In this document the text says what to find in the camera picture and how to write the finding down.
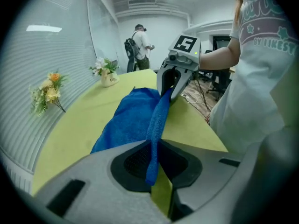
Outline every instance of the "blue towel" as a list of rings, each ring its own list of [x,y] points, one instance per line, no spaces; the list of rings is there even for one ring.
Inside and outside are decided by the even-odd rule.
[[[157,90],[133,89],[119,104],[113,118],[105,126],[91,154],[120,145],[151,140],[151,162],[146,182],[157,179],[157,142],[161,138],[170,107],[170,90],[160,99]]]

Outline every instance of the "black slot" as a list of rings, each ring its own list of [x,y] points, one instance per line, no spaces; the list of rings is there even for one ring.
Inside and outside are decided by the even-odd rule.
[[[158,160],[173,189],[191,186],[202,171],[197,157],[163,140],[158,142]]]
[[[63,217],[84,185],[85,182],[81,180],[70,181],[47,205],[47,208],[56,215]]]
[[[191,213],[193,213],[193,210],[187,205],[181,204],[178,193],[172,190],[171,206],[169,208],[168,218],[171,221],[176,222]]]
[[[239,161],[235,161],[235,160],[231,160],[231,159],[226,159],[226,158],[222,158],[219,160],[219,162],[224,163],[226,165],[229,166],[233,166],[233,167],[239,167],[240,162]]]

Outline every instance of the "artificial flower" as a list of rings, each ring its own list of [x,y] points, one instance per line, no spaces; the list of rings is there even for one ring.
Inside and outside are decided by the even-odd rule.
[[[44,80],[44,82],[41,84],[41,86],[39,87],[40,90],[47,88],[47,87],[51,87],[53,85],[52,81],[50,81],[49,79]]]
[[[46,93],[46,101],[52,103],[53,100],[56,100],[60,97],[60,92],[55,90],[54,88],[49,88]]]
[[[94,76],[99,75],[99,70],[98,70],[98,69],[93,69],[93,75],[94,75]]]
[[[57,81],[59,78],[60,78],[60,74],[59,73],[50,73],[48,75],[48,78],[51,80],[51,81]]]
[[[32,100],[37,100],[37,98],[39,97],[39,92],[38,92],[38,90],[31,90],[30,91],[30,95],[31,95],[31,98],[32,98]]]
[[[101,68],[104,68],[105,65],[108,65],[108,63],[105,62],[105,59],[104,58],[97,58],[97,61],[95,63],[95,68],[97,69],[101,69]]]

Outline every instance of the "yellow-green table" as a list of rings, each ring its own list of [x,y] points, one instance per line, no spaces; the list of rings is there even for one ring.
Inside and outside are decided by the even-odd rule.
[[[157,76],[152,70],[120,75],[119,83],[104,88],[100,81],[87,90],[60,119],[49,135],[39,156],[33,177],[34,195],[48,180],[88,155],[105,125],[113,117],[122,98],[133,87],[156,89]],[[226,151],[226,148],[198,111],[182,97],[171,106],[162,139],[200,148]],[[169,182],[161,169],[152,199],[167,213]]]

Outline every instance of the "star print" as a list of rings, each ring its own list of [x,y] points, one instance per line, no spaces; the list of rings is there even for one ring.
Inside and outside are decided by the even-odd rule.
[[[254,26],[251,25],[251,23],[247,26],[247,32],[253,34]]]
[[[279,30],[278,30],[277,34],[279,35],[281,40],[289,38],[288,30],[286,28],[281,27],[281,26],[279,26]]]

